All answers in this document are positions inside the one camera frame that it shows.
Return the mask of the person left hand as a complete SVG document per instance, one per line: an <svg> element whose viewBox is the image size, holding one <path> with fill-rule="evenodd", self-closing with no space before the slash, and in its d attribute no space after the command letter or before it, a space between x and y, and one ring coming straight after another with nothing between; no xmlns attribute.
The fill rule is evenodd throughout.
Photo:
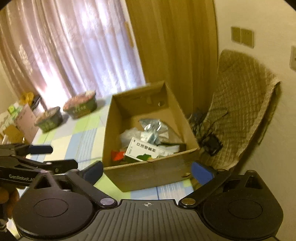
<svg viewBox="0 0 296 241"><path fill-rule="evenodd" d="M18 186L1 184L1 218L4 220L12 219L13 209L20 200Z"/></svg>

